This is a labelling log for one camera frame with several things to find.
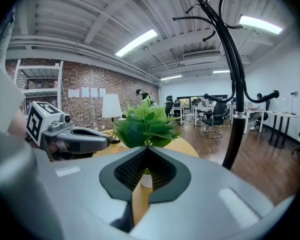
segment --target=black table base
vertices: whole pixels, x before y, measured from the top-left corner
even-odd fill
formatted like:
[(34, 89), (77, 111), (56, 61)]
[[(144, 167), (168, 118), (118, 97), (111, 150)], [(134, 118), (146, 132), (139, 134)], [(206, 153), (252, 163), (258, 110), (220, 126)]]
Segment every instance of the black table base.
[(272, 133), (271, 133), (270, 139), (268, 140), (268, 143), (277, 149), (285, 148), (285, 141), (286, 141), (287, 132), (288, 132), (288, 128), (289, 128), (290, 117), (287, 118), (283, 139), (282, 139), (282, 142), (280, 143), (279, 140), (280, 140), (280, 136), (282, 135), (281, 129), (282, 129), (283, 120), (284, 120), (284, 117), (281, 116), (280, 123), (279, 123), (279, 129), (277, 130), (277, 136), (276, 136), (276, 138), (274, 138), (275, 131), (276, 131), (277, 115), (274, 116)]

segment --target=metal shelving unit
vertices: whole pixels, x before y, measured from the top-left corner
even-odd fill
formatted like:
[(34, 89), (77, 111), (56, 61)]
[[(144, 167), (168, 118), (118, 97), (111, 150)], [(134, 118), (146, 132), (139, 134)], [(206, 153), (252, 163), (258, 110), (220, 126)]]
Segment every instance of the metal shelving unit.
[[(18, 72), (22, 71), (25, 75), (25, 86), (27, 86), (28, 80), (32, 79), (57, 79), (57, 88), (38, 88), (38, 89), (22, 89), (21, 92), (25, 95), (24, 106), (26, 106), (26, 99), (36, 97), (49, 97), (57, 96), (57, 108), (61, 110), (61, 83), (62, 83), (62, 68), (64, 65), (63, 61), (56, 63), (54, 66), (45, 65), (30, 65), (21, 66), (21, 59), (18, 59), (15, 68), (14, 82), (17, 83)], [(27, 108), (24, 108), (24, 114), (26, 115)]]

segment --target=round wooden table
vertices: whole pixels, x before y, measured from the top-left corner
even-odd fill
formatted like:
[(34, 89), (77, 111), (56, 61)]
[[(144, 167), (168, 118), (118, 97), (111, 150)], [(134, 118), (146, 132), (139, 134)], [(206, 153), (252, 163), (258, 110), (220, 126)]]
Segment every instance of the round wooden table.
[[(112, 130), (102, 131), (103, 134), (109, 134)], [(177, 138), (171, 141), (168, 145), (164, 147), (165, 149), (177, 151), (184, 153), (188, 156), (199, 157), (196, 150), (183, 138)], [(98, 151), (93, 154), (92, 157), (111, 155), (115, 153), (119, 153), (122, 151), (126, 151), (129, 148), (126, 147), (122, 142), (117, 144), (110, 144), (106, 149)], [(152, 193), (152, 188), (147, 188), (141, 185), (139, 182), (132, 192), (132, 212), (133, 212), (133, 221), (134, 225), (137, 225), (138, 222), (142, 219), (142, 217), (146, 214), (148, 210), (148, 200), (149, 195)]]

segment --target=white ceiling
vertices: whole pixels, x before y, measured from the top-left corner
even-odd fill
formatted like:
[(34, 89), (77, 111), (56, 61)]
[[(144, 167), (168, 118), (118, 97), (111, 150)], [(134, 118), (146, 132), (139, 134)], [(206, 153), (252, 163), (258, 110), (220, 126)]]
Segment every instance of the white ceiling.
[[(217, 10), (219, 0), (211, 0)], [(212, 27), (200, 20), (172, 21), (185, 16), (195, 0), (20, 0), (9, 44), (9, 58), (27, 58), (52, 51), (114, 64), (134, 72), (140, 78), (157, 82), (159, 78), (182, 74), (210, 76), (214, 69), (226, 69), (221, 43)], [(282, 28), (294, 24), (294, 18), (279, 0), (224, 0), (223, 19), (237, 25), (241, 14), (260, 18)], [(190, 15), (205, 17), (195, 8)], [(123, 58), (115, 53), (130, 41), (154, 29), (158, 36), (140, 45)], [(231, 30), (244, 67), (275, 47), (280, 35), (260, 29)], [(214, 62), (183, 61), (183, 55), (204, 50), (220, 50)]]

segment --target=white lamp shade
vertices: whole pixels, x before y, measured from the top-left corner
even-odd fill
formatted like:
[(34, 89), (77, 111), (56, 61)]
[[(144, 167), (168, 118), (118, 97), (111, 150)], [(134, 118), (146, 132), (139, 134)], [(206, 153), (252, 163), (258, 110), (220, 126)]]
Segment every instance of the white lamp shade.
[(118, 94), (110, 93), (103, 96), (102, 117), (115, 118), (121, 116), (122, 112), (120, 108)]

